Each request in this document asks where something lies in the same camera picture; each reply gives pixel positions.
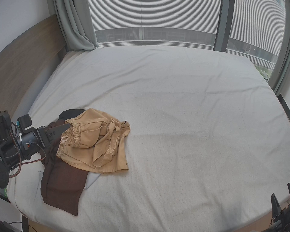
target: horizontal siding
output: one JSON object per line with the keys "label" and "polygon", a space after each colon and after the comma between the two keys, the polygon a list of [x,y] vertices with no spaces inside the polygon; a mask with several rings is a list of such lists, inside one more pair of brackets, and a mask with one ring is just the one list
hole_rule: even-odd
{"label": "horizontal siding", "polygon": [[100,47],[120,46],[120,45],[166,45],[166,46],[181,46],[189,48],[202,48],[212,50],[212,45],[188,43],[179,41],[161,41],[161,40],[127,40],[99,43]]}
{"label": "horizontal siding", "polygon": [[235,0],[230,38],[278,55],[284,27],[285,8],[276,0]]}
{"label": "horizontal siding", "polygon": [[143,27],[169,27],[216,34],[220,0],[141,0]]}
{"label": "horizontal siding", "polygon": [[141,26],[141,0],[88,0],[94,30]]}
{"label": "horizontal siding", "polygon": [[274,67],[275,67],[274,63],[267,61],[267,60],[264,60],[264,59],[261,59],[259,57],[253,56],[253,55],[249,55],[247,53],[243,53],[243,52],[239,52],[239,51],[235,51],[235,50],[231,50],[231,49],[227,49],[226,53],[239,55],[239,56],[246,56],[249,58],[249,60],[252,63],[259,64],[259,65],[265,66],[265,67],[270,68],[270,69],[274,69]]}

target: brown garment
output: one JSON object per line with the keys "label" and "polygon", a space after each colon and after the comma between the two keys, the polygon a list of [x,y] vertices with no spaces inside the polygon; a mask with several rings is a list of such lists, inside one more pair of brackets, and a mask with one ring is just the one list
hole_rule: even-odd
{"label": "brown garment", "polygon": [[[46,129],[64,124],[64,120],[50,123]],[[41,195],[44,203],[77,216],[79,197],[85,187],[88,172],[77,169],[56,157],[60,139],[45,150],[45,166],[41,180]]]}
{"label": "brown garment", "polygon": [[90,172],[128,170],[124,147],[124,137],[130,132],[127,121],[90,108],[66,122],[71,126],[61,136],[57,157]]}

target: wooden headboard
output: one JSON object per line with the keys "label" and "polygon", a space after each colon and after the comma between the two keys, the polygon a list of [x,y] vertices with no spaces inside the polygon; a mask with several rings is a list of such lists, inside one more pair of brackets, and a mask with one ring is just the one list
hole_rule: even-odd
{"label": "wooden headboard", "polygon": [[14,114],[29,86],[65,45],[57,17],[52,15],[0,52],[0,111]]}

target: mattress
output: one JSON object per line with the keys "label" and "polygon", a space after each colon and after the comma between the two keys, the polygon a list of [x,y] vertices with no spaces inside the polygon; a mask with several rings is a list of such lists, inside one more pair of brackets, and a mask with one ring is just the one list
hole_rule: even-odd
{"label": "mattress", "polygon": [[24,165],[8,198],[29,219],[56,231],[230,231],[268,213],[272,193],[289,197],[290,123],[246,57],[171,46],[72,51],[29,114],[39,127],[91,107],[129,121],[129,171],[102,174],[75,217],[43,203],[41,162]]}

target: black garment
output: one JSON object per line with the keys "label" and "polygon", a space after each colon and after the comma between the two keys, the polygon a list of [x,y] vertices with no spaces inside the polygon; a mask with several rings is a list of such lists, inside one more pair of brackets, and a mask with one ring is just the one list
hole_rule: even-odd
{"label": "black garment", "polygon": [[[50,123],[46,129],[64,124],[64,119],[75,118],[85,110],[66,110],[60,114],[56,122]],[[45,166],[41,180],[41,195],[44,203],[62,209],[77,216],[79,197],[85,187],[88,172],[70,166],[56,153],[60,143],[60,137],[51,143],[45,150],[46,158],[42,160]]]}
{"label": "black garment", "polygon": [[65,110],[59,115],[58,119],[67,120],[69,118],[75,118],[79,116],[81,113],[83,113],[84,111],[86,110],[83,110],[83,109]]}

